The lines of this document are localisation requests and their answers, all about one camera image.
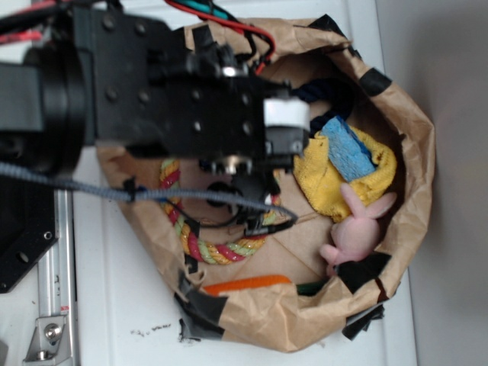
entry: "black tape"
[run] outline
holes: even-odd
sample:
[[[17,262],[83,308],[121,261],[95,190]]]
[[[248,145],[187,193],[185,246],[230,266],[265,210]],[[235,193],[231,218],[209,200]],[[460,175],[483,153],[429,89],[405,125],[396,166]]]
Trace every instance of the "black tape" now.
[[[188,273],[197,273],[198,271],[198,260],[192,256],[185,254],[185,264],[188,266]]]
[[[370,97],[376,97],[381,94],[391,85],[391,79],[375,68],[369,69],[360,79],[359,85],[364,92]]]
[[[362,313],[350,316],[347,319],[347,326],[342,330],[342,334],[349,340],[353,340],[361,330],[367,332],[373,320],[384,318],[384,307],[378,304]]]
[[[195,290],[190,282],[181,274],[180,290],[188,298],[184,302],[175,294],[181,318],[185,327],[181,329],[181,337],[189,339],[222,339],[224,329],[219,327],[220,316],[226,305],[227,297],[214,297]]]
[[[342,263],[335,271],[347,288],[354,293],[363,284],[377,278],[390,258],[391,255],[375,252],[360,262]]]
[[[212,37],[212,32],[208,25],[194,28],[192,34],[195,43],[195,51],[208,48],[214,43],[214,38]]]
[[[327,14],[313,21],[313,23],[309,24],[308,28],[320,29],[321,31],[332,31],[345,37],[341,28],[339,28],[337,23]]]

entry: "cable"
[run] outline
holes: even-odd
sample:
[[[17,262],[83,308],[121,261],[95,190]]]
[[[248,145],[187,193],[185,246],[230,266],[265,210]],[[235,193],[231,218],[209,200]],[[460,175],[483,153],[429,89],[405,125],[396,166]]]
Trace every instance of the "cable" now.
[[[42,175],[37,172],[32,172],[22,166],[9,164],[7,162],[0,162],[0,175],[4,175],[9,178],[19,179],[22,181],[29,181],[39,185],[46,185],[51,188],[64,189],[67,191],[81,191],[88,194],[93,194],[108,200],[114,201],[158,201],[162,198],[170,197],[188,197],[198,198],[201,200],[210,200],[221,202],[224,204],[236,204],[243,207],[253,208],[255,210],[270,211],[274,210],[289,216],[293,223],[298,220],[298,216],[281,206],[275,206],[272,204],[263,204],[261,202],[252,201],[244,197],[236,196],[230,193],[212,192],[212,191],[199,191],[194,189],[157,189],[151,191],[137,191],[134,194],[130,194],[127,191],[113,188],[103,188],[94,185],[89,185],[79,181],[73,181],[71,179],[51,178],[46,175]]]
[[[42,39],[43,39],[43,35],[41,32],[38,32],[36,30],[29,30],[27,32],[6,34],[0,36],[0,45],[16,43],[16,42],[42,40]]]
[[[207,224],[207,223],[200,223],[200,221],[194,219],[192,216],[190,216],[188,213],[186,213],[181,207],[179,207],[177,204],[175,204],[171,200],[158,200],[158,201],[159,202],[164,202],[166,204],[171,204],[175,208],[175,210],[177,210],[180,214],[182,214],[183,216],[185,216],[190,221],[194,221],[195,223],[198,223],[198,225],[202,229],[220,229],[222,227],[227,227],[230,224],[235,223],[236,220],[237,220],[237,218],[239,217],[239,215],[242,212],[241,207],[239,207],[239,209],[237,210],[237,213],[234,216],[232,216],[230,219],[228,219],[227,221],[224,221],[223,223]]]
[[[215,21],[216,23],[218,23],[224,27],[228,27],[228,28],[234,30],[235,32],[237,32],[239,34],[245,34],[245,32],[250,32],[250,33],[256,35],[257,37],[259,37],[260,39],[264,40],[269,45],[269,49],[265,53],[265,55],[263,55],[262,57],[259,58],[257,64],[255,65],[255,73],[256,74],[259,74],[265,68],[265,66],[271,62],[271,58],[272,58],[272,56],[276,50],[276,44],[275,44],[275,40],[274,40],[273,36],[270,35],[270,33],[268,33],[267,31],[265,31],[261,28],[254,27],[252,25],[247,25],[247,24],[241,23],[237,20],[228,21],[226,19],[219,18],[213,14],[208,14],[208,13],[204,13],[202,11],[198,11],[194,8],[183,5],[183,3],[182,3],[183,1],[186,2],[186,0],[179,0],[179,1],[165,0],[165,2],[168,5],[171,5],[172,7],[177,8],[179,10],[186,11],[187,13],[197,15],[200,19]]]
[[[0,34],[19,33],[42,24],[48,18],[66,11],[73,3],[92,5],[102,0],[47,0],[0,19]]]

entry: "white surface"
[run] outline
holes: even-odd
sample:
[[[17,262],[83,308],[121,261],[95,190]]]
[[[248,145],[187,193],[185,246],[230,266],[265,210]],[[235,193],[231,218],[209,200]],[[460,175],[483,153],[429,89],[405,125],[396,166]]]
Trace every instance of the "white surface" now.
[[[432,118],[429,233],[410,268],[419,364],[488,364],[488,2],[377,0],[387,74]]]
[[[0,14],[28,4],[28,0],[2,1]],[[24,49],[24,44],[0,47],[0,62],[20,62]],[[34,267],[10,294],[0,295],[0,340],[8,346],[6,366],[22,363],[38,316],[37,267]]]
[[[196,21],[161,2],[125,3],[143,4],[139,12],[163,17],[173,27]],[[382,69],[374,1],[268,0],[219,4],[238,17],[318,18],[329,13],[347,35],[355,37],[355,46],[365,60]],[[76,177],[104,184],[92,149],[85,151]],[[407,277],[395,298],[385,305],[385,320],[373,322],[368,332],[362,332],[355,341],[337,333],[304,351],[284,355],[227,342],[179,342],[177,307],[114,202],[75,195],[75,242],[84,365],[416,364]]]

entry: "pink bunny plush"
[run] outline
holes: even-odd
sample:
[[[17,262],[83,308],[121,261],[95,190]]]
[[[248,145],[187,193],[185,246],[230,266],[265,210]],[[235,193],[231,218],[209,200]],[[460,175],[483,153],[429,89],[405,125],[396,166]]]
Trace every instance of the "pink bunny plush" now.
[[[320,255],[327,261],[327,275],[333,276],[335,265],[359,262],[366,258],[380,240],[380,226],[376,221],[395,203],[396,193],[387,193],[365,207],[356,192],[346,183],[341,184],[341,194],[352,215],[332,226],[331,236],[335,246],[324,244]]]

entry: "striped rope ring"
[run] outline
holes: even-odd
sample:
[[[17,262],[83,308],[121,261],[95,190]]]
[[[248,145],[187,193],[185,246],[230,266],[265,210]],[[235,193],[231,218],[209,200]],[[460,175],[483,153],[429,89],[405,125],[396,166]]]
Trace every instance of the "striped rope ring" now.
[[[161,189],[180,188],[180,162],[177,159],[167,159],[162,162],[161,174],[159,176]],[[176,235],[181,241],[185,254],[197,259],[199,262],[206,262],[211,265],[229,265],[239,262],[257,252],[265,243],[265,236],[253,236],[252,238],[241,238],[227,244],[213,244],[198,238],[190,226],[185,222],[184,216],[174,205],[183,209],[181,198],[169,198],[173,204],[162,203],[162,209],[171,220]],[[280,204],[279,196],[272,196],[271,202]],[[276,221],[274,211],[267,212],[263,217],[263,226],[272,225]]]

